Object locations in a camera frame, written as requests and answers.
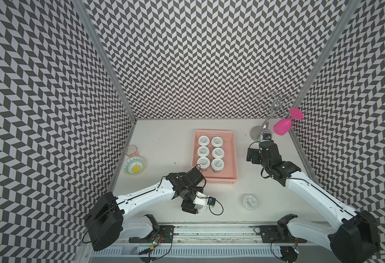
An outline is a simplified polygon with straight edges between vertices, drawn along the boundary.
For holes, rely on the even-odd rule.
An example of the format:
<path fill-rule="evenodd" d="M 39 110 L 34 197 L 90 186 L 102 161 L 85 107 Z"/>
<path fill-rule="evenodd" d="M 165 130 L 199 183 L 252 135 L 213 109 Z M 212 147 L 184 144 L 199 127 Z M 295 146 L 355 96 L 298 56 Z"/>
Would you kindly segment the white lid yogurt cup front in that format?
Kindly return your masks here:
<path fill-rule="evenodd" d="M 204 203 L 195 203 L 195 209 L 197 210 L 198 214 L 204 212 L 207 207 L 208 206 L 207 206 L 206 202 L 204 202 Z"/>

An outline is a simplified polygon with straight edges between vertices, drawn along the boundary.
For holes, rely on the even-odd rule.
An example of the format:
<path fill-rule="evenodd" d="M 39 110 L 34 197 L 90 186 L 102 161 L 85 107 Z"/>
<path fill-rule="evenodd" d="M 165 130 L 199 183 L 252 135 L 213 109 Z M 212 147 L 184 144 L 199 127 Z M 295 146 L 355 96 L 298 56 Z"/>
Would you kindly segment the yogurt cup edge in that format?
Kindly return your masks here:
<path fill-rule="evenodd" d="M 220 173 L 224 169 L 225 163 L 223 159 L 215 158 L 211 163 L 211 167 L 214 173 Z"/>
<path fill-rule="evenodd" d="M 211 161 L 208 157 L 200 157 L 197 160 L 197 165 L 201 172 L 205 172 L 211 166 Z"/>

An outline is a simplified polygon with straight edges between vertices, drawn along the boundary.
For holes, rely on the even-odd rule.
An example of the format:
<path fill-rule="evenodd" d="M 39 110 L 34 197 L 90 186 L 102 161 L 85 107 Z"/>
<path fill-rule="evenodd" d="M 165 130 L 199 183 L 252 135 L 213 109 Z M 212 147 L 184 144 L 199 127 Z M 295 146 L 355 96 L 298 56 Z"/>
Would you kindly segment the green label yogurt cup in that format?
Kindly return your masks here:
<path fill-rule="evenodd" d="M 197 154 L 199 157 L 208 157 L 210 154 L 210 150 L 207 146 L 200 146 L 197 149 Z"/>

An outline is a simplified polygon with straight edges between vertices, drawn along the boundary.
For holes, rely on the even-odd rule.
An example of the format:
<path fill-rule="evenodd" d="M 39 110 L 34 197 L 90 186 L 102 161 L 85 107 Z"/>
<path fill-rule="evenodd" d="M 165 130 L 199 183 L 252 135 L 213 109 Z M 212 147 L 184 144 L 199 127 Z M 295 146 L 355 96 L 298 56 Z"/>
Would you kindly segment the pink plastic basket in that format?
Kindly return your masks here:
<path fill-rule="evenodd" d="M 191 165 L 199 167 L 209 183 L 236 183 L 238 172 L 234 132 L 196 130 Z"/>

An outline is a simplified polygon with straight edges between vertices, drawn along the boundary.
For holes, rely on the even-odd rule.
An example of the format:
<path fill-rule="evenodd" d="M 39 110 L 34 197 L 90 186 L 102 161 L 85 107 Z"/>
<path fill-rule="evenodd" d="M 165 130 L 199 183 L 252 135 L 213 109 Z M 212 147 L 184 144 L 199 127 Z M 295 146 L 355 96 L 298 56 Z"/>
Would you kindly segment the beige label yogurt cup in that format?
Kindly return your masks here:
<path fill-rule="evenodd" d="M 208 146 L 210 144 L 210 142 L 211 141 L 210 141 L 209 137 L 206 135 L 202 135 L 198 139 L 198 143 L 200 146 Z"/>

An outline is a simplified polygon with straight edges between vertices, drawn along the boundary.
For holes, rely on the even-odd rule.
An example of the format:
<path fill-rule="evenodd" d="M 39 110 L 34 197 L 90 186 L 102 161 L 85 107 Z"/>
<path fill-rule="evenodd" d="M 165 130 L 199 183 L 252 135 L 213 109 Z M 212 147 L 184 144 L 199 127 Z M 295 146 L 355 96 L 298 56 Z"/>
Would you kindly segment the clear lid yogurt cup front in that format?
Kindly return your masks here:
<path fill-rule="evenodd" d="M 242 202 L 247 210 L 256 210 L 259 206 L 258 200 L 253 195 L 245 195 Z"/>

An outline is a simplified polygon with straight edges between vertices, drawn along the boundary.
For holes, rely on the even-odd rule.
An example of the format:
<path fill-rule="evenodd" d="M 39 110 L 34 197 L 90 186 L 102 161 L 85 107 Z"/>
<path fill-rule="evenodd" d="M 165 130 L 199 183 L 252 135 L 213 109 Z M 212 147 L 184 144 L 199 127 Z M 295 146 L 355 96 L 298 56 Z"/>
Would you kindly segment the red label yogurt cup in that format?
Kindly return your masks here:
<path fill-rule="evenodd" d="M 214 137 L 212 140 L 211 140 L 211 144 L 214 148 L 219 148 L 219 147 L 222 147 L 223 146 L 223 139 L 221 137 Z"/>

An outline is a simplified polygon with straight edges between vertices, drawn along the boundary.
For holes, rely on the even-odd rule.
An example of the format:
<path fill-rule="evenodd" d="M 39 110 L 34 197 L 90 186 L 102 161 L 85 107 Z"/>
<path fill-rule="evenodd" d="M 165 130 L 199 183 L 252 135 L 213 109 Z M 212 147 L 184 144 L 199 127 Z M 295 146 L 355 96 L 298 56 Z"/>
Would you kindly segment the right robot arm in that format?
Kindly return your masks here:
<path fill-rule="evenodd" d="M 327 225 L 303 220 L 288 214 L 277 222 L 277 229 L 263 242 L 292 243 L 282 251 L 280 260 L 297 259 L 299 241 L 309 241 L 330 250 L 342 263 L 364 263 L 380 251 L 380 234 L 376 218 L 368 211 L 357 211 L 315 184 L 306 173 L 290 161 L 283 161 L 278 146 L 272 141 L 259 142 L 258 148 L 247 149 L 246 160 L 260 164 L 267 178 L 295 192 L 316 209 Z"/>

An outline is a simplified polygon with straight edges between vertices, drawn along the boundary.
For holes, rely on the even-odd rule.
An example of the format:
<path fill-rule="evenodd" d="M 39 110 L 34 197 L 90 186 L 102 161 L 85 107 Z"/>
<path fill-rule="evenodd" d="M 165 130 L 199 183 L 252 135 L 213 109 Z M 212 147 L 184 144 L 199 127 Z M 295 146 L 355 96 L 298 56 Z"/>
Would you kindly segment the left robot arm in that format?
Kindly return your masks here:
<path fill-rule="evenodd" d="M 84 225 L 95 252 L 113 245 L 120 237 L 145 239 L 158 232 L 158 224 L 151 214 L 143 212 L 159 203 L 181 198 L 182 211 L 198 214 L 213 207 L 214 197 L 203 193 L 201 182 L 206 179 L 196 167 L 184 173 L 170 173 L 159 183 L 127 195 L 101 196 L 84 217 Z"/>

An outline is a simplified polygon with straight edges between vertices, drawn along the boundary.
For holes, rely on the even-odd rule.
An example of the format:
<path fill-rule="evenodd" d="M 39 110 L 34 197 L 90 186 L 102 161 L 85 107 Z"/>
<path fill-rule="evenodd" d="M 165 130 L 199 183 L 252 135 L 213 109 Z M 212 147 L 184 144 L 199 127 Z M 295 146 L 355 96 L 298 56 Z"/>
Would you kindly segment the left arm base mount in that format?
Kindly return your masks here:
<path fill-rule="evenodd" d="M 163 238 L 162 243 L 172 243 L 174 228 L 174 225 L 160 225 L 159 230 L 153 229 L 145 238 L 130 238 L 129 243 L 152 243 L 154 240 L 159 241 L 161 238 Z"/>

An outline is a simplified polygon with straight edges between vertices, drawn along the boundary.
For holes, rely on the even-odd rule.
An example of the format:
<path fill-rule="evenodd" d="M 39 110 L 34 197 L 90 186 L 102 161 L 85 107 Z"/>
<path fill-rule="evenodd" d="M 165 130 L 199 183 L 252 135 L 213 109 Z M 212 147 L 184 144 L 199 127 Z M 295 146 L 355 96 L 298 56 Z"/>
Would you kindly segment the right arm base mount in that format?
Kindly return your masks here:
<path fill-rule="evenodd" d="M 287 229 L 277 225 L 260 225 L 254 227 L 254 232 L 261 237 L 263 243 L 307 243 L 308 241 L 301 238 L 293 237 Z"/>

